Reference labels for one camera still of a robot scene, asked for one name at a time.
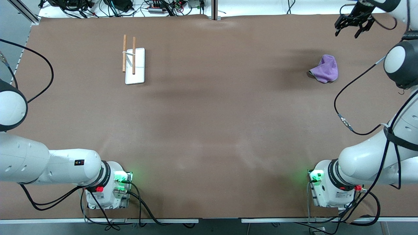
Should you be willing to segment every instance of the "brown tabletop surface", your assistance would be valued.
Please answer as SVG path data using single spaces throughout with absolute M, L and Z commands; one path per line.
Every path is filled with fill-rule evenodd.
M 393 23 L 388 15 L 376 17 Z M 43 18 L 27 46 L 51 61 L 55 79 L 10 133 L 50 149 L 92 149 L 117 161 L 134 172 L 158 218 L 305 217 L 306 171 L 368 138 L 341 123 L 335 95 L 382 58 L 405 29 L 374 25 L 354 39 L 357 28 L 347 28 L 335 37 L 337 18 Z M 125 85 L 124 34 L 128 48 L 136 36 L 136 45 L 146 49 L 144 84 Z M 333 83 L 306 74 L 324 54 L 338 63 Z M 30 98 L 47 85 L 50 71 L 25 51 L 16 76 Z M 401 107 L 408 95 L 398 92 L 381 63 L 337 105 L 356 131 L 367 132 Z M 42 203 L 72 187 L 28 190 Z M 417 186 L 377 186 L 374 192 L 382 216 L 418 216 Z M 1 182 L 0 198 L 1 219 L 82 217 L 77 193 L 44 212 L 31 207 L 16 183 Z M 374 202 L 366 205 L 372 215 Z M 134 204 L 107 213 L 138 217 Z

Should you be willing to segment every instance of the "folded cloth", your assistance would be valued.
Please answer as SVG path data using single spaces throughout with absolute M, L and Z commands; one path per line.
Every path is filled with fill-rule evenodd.
M 323 55 L 319 65 L 309 70 L 309 73 L 322 83 L 335 81 L 338 78 L 337 61 L 333 56 Z

